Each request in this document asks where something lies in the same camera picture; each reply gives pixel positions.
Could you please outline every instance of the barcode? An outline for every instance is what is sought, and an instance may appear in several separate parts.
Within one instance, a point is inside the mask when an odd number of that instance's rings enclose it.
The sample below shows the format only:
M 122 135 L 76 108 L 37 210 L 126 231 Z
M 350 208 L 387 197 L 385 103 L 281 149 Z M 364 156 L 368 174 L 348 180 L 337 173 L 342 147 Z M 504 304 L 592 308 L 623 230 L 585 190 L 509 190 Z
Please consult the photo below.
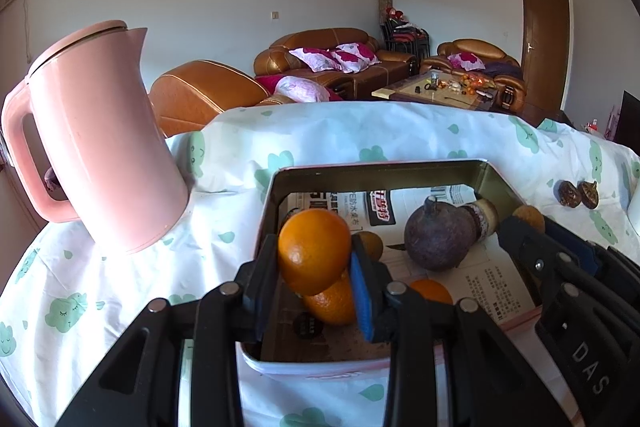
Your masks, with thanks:
M 436 201 L 447 199 L 447 187 L 431 187 L 431 196 L 436 198 Z

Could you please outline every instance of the sofa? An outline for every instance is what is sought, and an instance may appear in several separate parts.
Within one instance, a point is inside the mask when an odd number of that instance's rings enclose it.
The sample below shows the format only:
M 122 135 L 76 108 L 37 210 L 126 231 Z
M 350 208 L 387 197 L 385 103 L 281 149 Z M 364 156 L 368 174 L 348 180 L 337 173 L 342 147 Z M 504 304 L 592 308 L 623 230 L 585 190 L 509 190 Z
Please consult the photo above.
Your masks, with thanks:
M 162 74 L 149 99 L 166 137 L 198 131 L 235 107 L 293 103 L 280 94 L 270 96 L 249 75 L 213 60 L 193 60 Z
M 360 73 L 321 71 L 314 73 L 307 65 L 289 53 L 296 48 L 328 50 L 340 44 L 362 42 L 379 58 L 380 64 Z M 415 55 L 380 49 L 378 41 L 356 28 L 325 28 L 306 30 L 279 38 L 254 61 L 256 77 L 271 74 L 290 74 L 309 78 L 332 89 L 345 100 L 369 100 L 371 92 L 417 73 Z
M 462 52 L 473 53 L 485 64 L 489 62 L 504 62 L 511 66 L 520 67 L 515 58 L 507 55 L 498 46 L 479 39 L 457 39 L 453 42 L 443 42 L 439 45 L 437 56 L 424 58 L 420 63 L 420 73 L 426 73 L 431 69 L 458 75 L 468 73 L 468 71 L 454 68 L 447 58 Z M 482 71 L 474 71 L 474 74 L 482 75 Z M 498 89 L 497 107 L 515 114 L 521 113 L 527 96 L 527 87 L 524 81 L 508 74 L 499 74 L 494 77 L 494 83 Z

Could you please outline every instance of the metal screw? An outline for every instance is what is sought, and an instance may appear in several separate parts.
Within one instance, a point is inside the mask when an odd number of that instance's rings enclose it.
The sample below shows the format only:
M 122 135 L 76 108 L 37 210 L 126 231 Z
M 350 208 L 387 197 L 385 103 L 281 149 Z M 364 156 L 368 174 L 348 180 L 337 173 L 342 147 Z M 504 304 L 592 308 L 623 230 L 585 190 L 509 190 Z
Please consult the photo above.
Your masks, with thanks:
M 237 282 L 229 281 L 220 285 L 220 293 L 222 295 L 235 295 L 240 291 L 240 285 Z
M 573 260 L 569 257 L 569 254 L 564 252 L 558 252 L 558 259 L 563 263 L 572 263 Z
M 146 309 L 148 309 L 152 313 L 161 312 L 165 308 L 166 308 L 166 301 L 161 298 L 153 299 L 151 302 L 149 302 L 148 306 L 146 307 Z
M 578 295 L 580 295 L 580 290 L 578 290 L 578 288 L 576 288 L 570 282 L 563 283 L 562 288 L 564 289 L 564 292 L 570 297 L 577 297 Z
M 406 284 L 400 281 L 391 281 L 386 285 L 386 291 L 391 295 L 402 295 L 406 292 Z
M 478 303 L 469 297 L 465 297 L 460 300 L 460 309 L 465 313 L 476 313 L 478 311 Z

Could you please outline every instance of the brown door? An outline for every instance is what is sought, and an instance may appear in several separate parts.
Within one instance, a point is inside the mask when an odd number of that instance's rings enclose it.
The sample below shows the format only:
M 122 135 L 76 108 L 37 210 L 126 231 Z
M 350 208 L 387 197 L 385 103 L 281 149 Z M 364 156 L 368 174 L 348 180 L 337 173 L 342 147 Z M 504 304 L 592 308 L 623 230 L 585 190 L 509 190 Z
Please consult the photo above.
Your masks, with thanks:
M 526 102 L 560 109 L 569 60 L 569 0 L 522 0 L 522 73 Z

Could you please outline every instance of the pink kettle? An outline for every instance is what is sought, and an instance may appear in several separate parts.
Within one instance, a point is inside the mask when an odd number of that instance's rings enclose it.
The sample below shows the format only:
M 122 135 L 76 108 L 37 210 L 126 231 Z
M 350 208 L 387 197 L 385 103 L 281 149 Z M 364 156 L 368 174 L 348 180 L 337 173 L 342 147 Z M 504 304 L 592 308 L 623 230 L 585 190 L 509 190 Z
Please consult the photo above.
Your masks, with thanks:
M 125 253 L 165 235 L 188 201 L 142 83 L 145 35 L 123 21 L 72 33 L 34 61 L 2 108 L 4 137 L 36 211 L 56 223 L 82 219 L 103 249 Z M 22 129 L 29 113 L 68 201 L 53 200 L 36 171 Z

